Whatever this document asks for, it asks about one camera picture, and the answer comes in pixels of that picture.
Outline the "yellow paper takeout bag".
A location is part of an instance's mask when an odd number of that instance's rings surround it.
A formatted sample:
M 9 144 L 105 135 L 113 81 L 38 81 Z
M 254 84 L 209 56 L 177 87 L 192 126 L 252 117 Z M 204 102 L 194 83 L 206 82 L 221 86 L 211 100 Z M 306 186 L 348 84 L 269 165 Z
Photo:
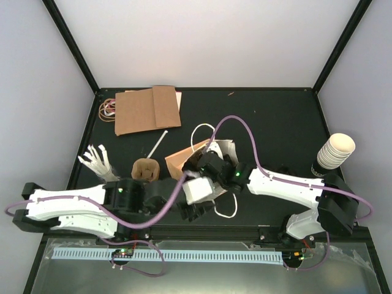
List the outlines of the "yellow paper takeout bag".
M 169 174 L 180 179 L 185 171 L 194 172 L 196 177 L 187 176 L 183 184 L 187 206 L 197 207 L 201 204 L 215 206 L 215 199 L 231 191 L 234 199 L 234 212 L 231 215 L 217 215 L 233 218 L 238 210 L 236 193 L 241 190 L 242 171 L 236 155 L 233 140 L 208 140 L 195 144 L 190 139 L 190 146 L 165 158 Z

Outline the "white straw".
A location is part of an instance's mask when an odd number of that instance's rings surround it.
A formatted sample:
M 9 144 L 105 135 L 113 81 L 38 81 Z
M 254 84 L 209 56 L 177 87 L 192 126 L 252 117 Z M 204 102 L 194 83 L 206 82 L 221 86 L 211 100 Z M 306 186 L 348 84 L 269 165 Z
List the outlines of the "white straw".
M 159 139 L 156 141 L 156 144 L 153 146 L 152 150 L 149 152 L 148 156 L 146 157 L 147 159 L 150 159 L 152 157 L 152 155 L 154 154 L 154 152 L 156 151 L 156 149 L 158 148 L 158 146 L 161 144 L 162 140 L 164 139 L 164 137 L 168 134 L 168 130 L 164 130 L 162 132 L 162 135 L 159 137 Z

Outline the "cardboard cup carrier stack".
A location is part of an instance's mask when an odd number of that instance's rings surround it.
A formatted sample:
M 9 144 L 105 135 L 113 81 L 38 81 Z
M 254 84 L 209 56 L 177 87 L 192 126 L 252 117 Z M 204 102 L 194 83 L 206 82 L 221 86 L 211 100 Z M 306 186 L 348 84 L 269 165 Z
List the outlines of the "cardboard cup carrier stack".
M 140 158 L 132 166 L 131 177 L 146 181 L 157 181 L 160 174 L 158 161 L 150 158 Z

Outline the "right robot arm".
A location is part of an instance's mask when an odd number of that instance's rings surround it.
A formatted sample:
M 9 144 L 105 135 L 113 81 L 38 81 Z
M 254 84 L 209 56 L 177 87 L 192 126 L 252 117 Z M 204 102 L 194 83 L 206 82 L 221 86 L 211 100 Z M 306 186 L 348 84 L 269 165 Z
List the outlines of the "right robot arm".
M 208 151 L 197 162 L 201 175 L 225 190 L 241 192 L 247 188 L 254 195 L 280 198 L 307 207 L 307 211 L 284 217 L 277 241 L 285 247 L 322 232 L 351 236 L 359 202 L 352 190 L 337 175 L 324 178 L 299 178 L 263 171 L 254 164 L 233 163 L 229 156 L 219 157 Z

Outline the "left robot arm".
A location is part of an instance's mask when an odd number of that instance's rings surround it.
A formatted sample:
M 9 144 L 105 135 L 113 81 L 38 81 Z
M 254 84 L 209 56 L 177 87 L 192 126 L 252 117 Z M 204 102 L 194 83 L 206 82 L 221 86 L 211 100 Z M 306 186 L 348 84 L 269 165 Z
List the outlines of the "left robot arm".
M 188 204 L 173 178 L 147 182 L 124 178 L 77 190 L 50 191 L 35 183 L 24 186 L 22 202 L 6 209 L 22 231 L 70 230 L 126 244 L 144 238 L 151 226 L 168 216 L 183 223 L 209 212 L 211 202 Z

